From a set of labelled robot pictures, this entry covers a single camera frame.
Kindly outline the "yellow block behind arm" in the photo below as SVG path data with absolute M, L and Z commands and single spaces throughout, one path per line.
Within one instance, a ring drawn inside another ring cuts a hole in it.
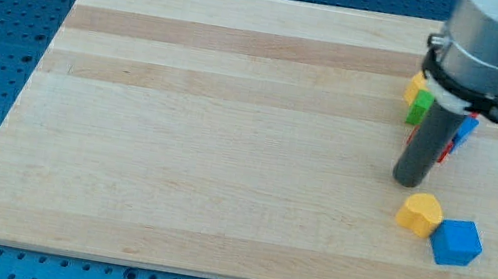
M 407 85 L 407 88 L 405 89 L 403 99 L 405 100 L 405 103 L 409 106 L 412 105 L 412 103 L 415 101 L 417 96 L 419 95 L 420 91 L 425 91 L 427 90 L 426 87 L 426 78 L 422 72 L 416 73 L 411 79 L 410 82 Z

